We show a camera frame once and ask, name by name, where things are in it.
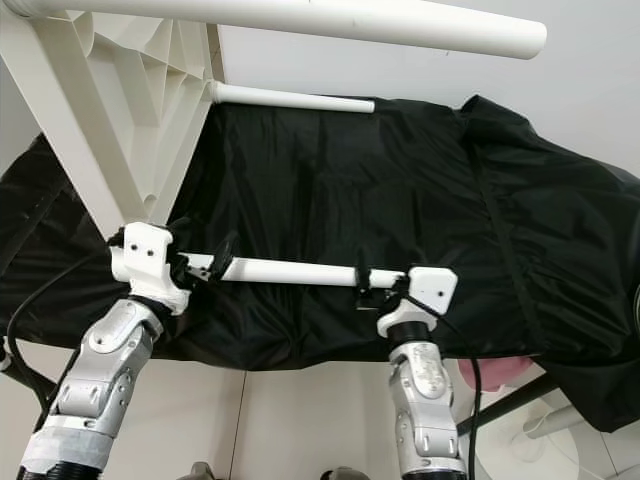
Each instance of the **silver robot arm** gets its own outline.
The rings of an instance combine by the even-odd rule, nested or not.
[[[415,267],[404,293],[444,314],[457,278],[447,269]],[[458,431],[451,413],[453,387],[430,331],[437,318],[398,294],[395,308],[378,321],[389,341],[389,387],[395,404],[396,442],[403,480],[466,480]]]
[[[131,292],[86,332],[43,427],[29,441],[22,460],[25,480],[100,476],[138,374],[151,357],[154,343],[171,329],[172,318],[187,307],[192,284],[174,281],[176,264],[193,282],[214,276],[216,281],[360,284],[359,272],[351,267],[233,258],[228,251],[227,258],[218,255],[217,259],[177,254],[169,249],[172,241],[166,229],[132,223],[124,229],[122,244],[112,247],[114,277],[129,282]],[[371,270],[367,277],[371,288],[393,292],[404,285],[404,293],[437,314],[446,312],[457,282],[450,270],[430,267],[412,268],[408,275]],[[402,478],[465,480],[450,410],[451,382],[438,347],[430,341],[437,318],[395,293],[378,321],[378,332],[391,347],[390,388]],[[200,470],[192,475],[206,478],[210,474]]]

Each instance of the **black cloth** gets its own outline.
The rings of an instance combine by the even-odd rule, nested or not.
[[[102,240],[43,137],[3,177],[0,205],[1,329]],[[192,252],[236,231],[239,256],[353,266],[364,251],[373,268],[450,267],[448,317],[476,353],[534,356],[611,431],[640,417],[639,206],[638,179],[474,97],[460,111],[376,100],[372,115],[216,106],[171,217],[192,219]],[[75,346],[126,291],[105,257],[36,301],[20,335]],[[155,355],[249,370],[385,361],[376,314],[356,301],[349,288],[203,285]],[[434,338],[466,355],[445,327]]]

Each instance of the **black wire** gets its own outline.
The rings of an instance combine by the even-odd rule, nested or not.
[[[35,292],[29,295],[20,304],[20,306],[16,308],[15,312],[13,312],[13,315],[11,316],[11,319],[9,320],[9,325],[7,326],[7,344],[9,345],[9,351],[11,352],[11,355],[13,357],[12,361],[15,363],[16,367],[18,367],[18,370],[20,370],[20,373],[22,373],[22,376],[25,378],[25,380],[29,383],[31,389],[35,392],[36,397],[38,398],[38,403],[40,403],[40,408],[43,415],[46,415],[46,412],[48,410],[47,394],[42,390],[38,382],[36,382],[33,374],[31,373],[31,369],[25,362],[24,357],[22,356],[22,353],[20,353],[20,349],[18,347],[17,332],[20,317],[27,310],[27,308],[29,308],[29,306],[52,285],[69,275],[74,270],[77,270],[86,263],[89,263],[94,258],[105,255],[106,252],[107,250],[92,253],[91,255],[88,255],[83,259],[77,261],[70,267],[64,269],[58,275],[47,281],[44,285],[42,285]]]
[[[469,468],[469,480],[475,480],[476,478],[476,441],[478,438],[478,415],[480,414],[480,402],[482,400],[482,375],[480,373],[480,365],[478,364],[478,357],[476,356],[473,348],[464,337],[462,332],[456,327],[454,324],[450,323],[443,315],[436,312],[430,306],[422,303],[417,298],[412,297],[411,295],[405,294],[403,295],[405,299],[409,302],[413,303],[416,307],[421,308],[425,312],[430,315],[433,315],[438,319],[439,322],[442,322],[449,330],[456,334],[456,336],[460,339],[464,348],[467,352],[467,356],[471,361],[471,367],[473,368],[473,376],[475,377],[475,394],[473,399],[473,415],[471,416],[471,430],[469,431],[469,460],[468,460],[468,468]]]
[[[58,383],[56,383],[55,388],[49,394],[49,398],[47,400],[47,409],[42,410],[40,412],[40,415],[38,415],[38,420],[36,421],[36,424],[33,427],[33,433],[36,433],[38,430],[40,430],[44,425],[44,422],[47,420],[47,416],[49,415],[49,410],[51,410],[51,404],[58,396],[58,392],[60,391],[60,386],[62,385],[62,381],[67,376],[67,373],[69,373],[69,370],[71,370],[71,367],[73,367],[73,364],[76,362],[78,355],[80,355],[80,347],[76,348],[71,354],[71,356],[69,357],[69,360],[67,361],[67,364],[65,365],[64,370],[60,374]],[[24,477],[26,474],[27,474],[27,470],[23,466],[20,466],[20,469],[18,470],[18,473],[16,475],[16,480],[24,480]]]

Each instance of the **black cable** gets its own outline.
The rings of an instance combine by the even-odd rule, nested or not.
[[[58,383],[56,384],[56,386],[53,389],[53,391],[49,394],[49,398],[47,399],[47,409],[46,410],[42,410],[40,412],[40,415],[38,415],[38,420],[36,421],[36,424],[33,427],[33,433],[36,433],[44,425],[44,422],[46,421],[47,416],[49,415],[49,410],[51,409],[51,404],[53,403],[53,401],[58,396],[58,392],[60,391],[60,386],[62,385],[62,381],[67,376],[67,373],[69,373],[69,370],[71,370],[71,367],[73,367],[73,364],[76,362],[76,359],[78,358],[78,355],[80,355],[80,347],[76,348],[73,351],[73,353],[71,354],[71,356],[69,357],[69,360],[67,361],[67,364],[65,365],[64,370],[60,374],[60,378],[58,380]],[[22,467],[22,466],[20,467],[20,469],[18,470],[18,474],[16,475],[16,480],[29,480],[29,479],[38,480],[39,478],[41,478],[41,477],[38,477],[37,475],[28,473],[25,470],[25,468]]]
[[[29,295],[20,304],[18,308],[16,308],[15,312],[13,312],[13,315],[11,316],[11,319],[9,320],[9,325],[7,326],[7,343],[9,345],[9,351],[13,356],[12,360],[15,363],[15,365],[18,367],[20,372],[22,373],[23,377],[29,383],[29,386],[31,387],[31,389],[35,392],[36,397],[38,398],[38,403],[40,403],[40,408],[43,414],[46,414],[48,410],[47,394],[42,390],[38,382],[36,382],[33,374],[31,373],[31,369],[25,362],[24,357],[22,356],[22,353],[20,353],[20,349],[18,348],[18,343],[17,343],[18,322],[20,320],[21,315],[27,310],[27,308],[52,285],[54,285],[56,282],[60,281],[62,278],[66,277],[67,275],[69,275],[74,270],[77,270],[78,268],[82,267],[86,263],[89,263],[94,258],[105,255],[105,253],[107,253],[107,250],[92,253],[91,255],[88,255],[83,259],[77,261],[76,263],[74,263],[73,265],[66,268],[65,270],[60,272],[58,275],[56,275],[55,277],[47,281],[44,285],[42,285],[35,292]]]
[[[480,373],[480,365],[478,364],[478,357],[476,356],[473,348],[464,337],[462,332],[450,323],[443,315],[436,312],[430,306],[422,303],[417,298],[412,297],[409,294],[404,294],[403,298],[407,299],[409,302],[414,304],[416,307],[424,310],[429,315],[433,315],[438,319],[439,322],[442,322],[449,330],[456,334],[456,336],[460,339],[464,348],[467,352],[467,356],[471,361],[471,367],[473,368],[473,376],[475,377],[475,394],[473,399],[473,415],[471,416],[471,430],[469,431],[469,480],[475,480],[476,478],[476,440],[478,438],[478,415],[480,414],[480,401],[482,400],[482,375]]]
[[[3,360],[7,361],[8,365],[4,368],[4,370],[2,370],[2,373],[20,383],[21,385],[29,387],[29,383],[22,376],[22,372],[18,370],[18,367],[15,365],[15,363],[11,361],[11,355],[8,352],[5,352],[4,337],[0,336],[0,362],[2,362]],[[39,372],[36,372],[33,369],[30,370],[31,375],[35,378],[36,382],[38,382],[40,388],[42,388],[45,392],[51,392],[55,388],[56,384],[53,381],[49,380],[47,377]]]

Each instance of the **white pipe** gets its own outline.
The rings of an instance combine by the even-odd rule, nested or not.
[[[211,255],[193,253],[185,255],[189,257],[189,266],[195,275],[200,268],[208,268],[214,258]],[[402,272],[390,270],[371,270],[369,281],[372,288],[391,288],[398,277],[403,275]],[[208,276],[208,272],[202,273],[203,278],[208,278]],[[353,267],[235,257],[222,276],[222,280],[354,287],[356,286],[356,272]]]
[[[374,102],[366,100],[277,92],[274,90],[263,90],[261,88],[236,87],[222,82],[214,82],[213,84],[213,102],[246,103],[249,105],[358,113],[372,113],[375,108]]]
[[[522,429],[531,439],[541,438],[584,422],[573,405],[566,406],[543,417],[529,420]]]
[[[421,0],[4,0],[23,16],[83,10],[530,59],[542,23]]]

